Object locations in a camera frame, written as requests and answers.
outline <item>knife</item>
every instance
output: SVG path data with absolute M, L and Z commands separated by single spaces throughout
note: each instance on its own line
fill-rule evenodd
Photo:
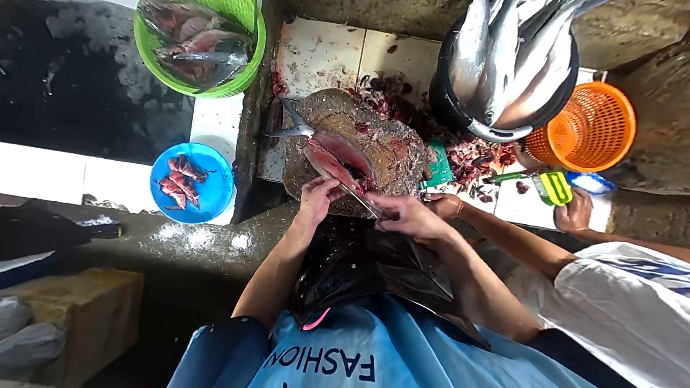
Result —
M 357 193 L 355 193 L 354 191 L 352 191 L 352 189 L 349 188 L 349 187 L 347 187 L 344 183 L 341 182 L 341 183 L 340 183 L 340 186 L 341 186 L 348 194 L 352 195 L 357 201 L 359 201 L 359 203 L 362 204 L 362 206 L 364 206 L 364 208 L 365 208 L 366 210 L 368 210 L 369 213 L 373 214 L 373 216 L 374 216 L 375 219 L 378 220 L 379 218 L 381 218 L 381 216 L 383 216 L 383 212 L 382 212 L 382 211 L 380 211 L 379 209 L 377 209 L 377 208 L 375 208 L 374 206 L 372 206 L 371 204 L 369 204 L 366 200 L 364 200 L 363 198 L 361 198 Z

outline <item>water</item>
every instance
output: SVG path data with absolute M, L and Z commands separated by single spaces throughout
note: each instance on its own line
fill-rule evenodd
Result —
M 187 142 L 194 99 L 148 71 L 134 14 L 107 2 L 0 2 L 0 142 L 142 164 Z

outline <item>person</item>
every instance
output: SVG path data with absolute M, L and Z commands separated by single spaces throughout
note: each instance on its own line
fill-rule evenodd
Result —
M 589 228 L 590 196 L 555 209 L 556 226 L 593 244 L 570 253 L 461 201 L 432 195 L 441 217 L 460 218 L 522 264 L 506 285 L 538 314 L 637 387 L 690 381 L 690 249 Z
M 299 212 L 247 284 L 234 318 L 194 333 L 169 387 L 630 386 L 561 331 L 544 329 L 438 214 L 450 215 L 454 207 L 479 229 L 502 228 L 499 243 L 526 260 L 541 255 L 547 263 L 542 268 L 553 270 L 553 277 L 558 265 L 574 257 L 443 198 L 427 207 L 410 196 L 369 197 L 388 214 L 397 213 L 377 228 L 414 237 L 437 253 L 458 314 L 479 327 L 490 350 L 463 341 L 454 335 L 456 327 L 429 310 L 388 294 L 334 306 L 314 329 L 300 330 L 285 309 L 317 226 L 343 195 L 339 183 L 317 178 L 302 187 Z

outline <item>orange plastic basket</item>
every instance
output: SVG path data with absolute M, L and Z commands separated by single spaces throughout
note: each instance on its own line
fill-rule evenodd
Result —
M 563 110 L 527 136 L 534 158 L 572 171 L 594 173 L 618 163 L 635 139 L 633 106 L 603 82 L 577 85 Z

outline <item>hand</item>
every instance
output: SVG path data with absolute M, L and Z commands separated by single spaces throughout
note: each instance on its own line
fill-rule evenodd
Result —
M 431 201 L 425 206 L 444 220 L 459 217 L 465 205 L 457 195 L 453 194 L 427 194 L 425 198 Z
M 367 198 L 385 214 L 398 214 L 396 220 L 380 220 L 376 226 L 383 231 L 400 232 L 415 239 L 438 240 L 453 228 L 421 202 L 409 195 L 385 196 L 367 193 Z
M 308 227 L 316 229 L 326 218 L 331 202 L 346 195 L 345 191 L 338 188 L 339 185 L 339 180 L 327 180 L 324 177 L 305 183 L 302 186 L 302 203 L 295 219 L 302 220 Z
M 556 227 L 568 233 L 589 229 L 589 218 L 592 215 L 592 198 L 581 188 L 573 187 L 573 200 L 566 206 L 557 206 Z

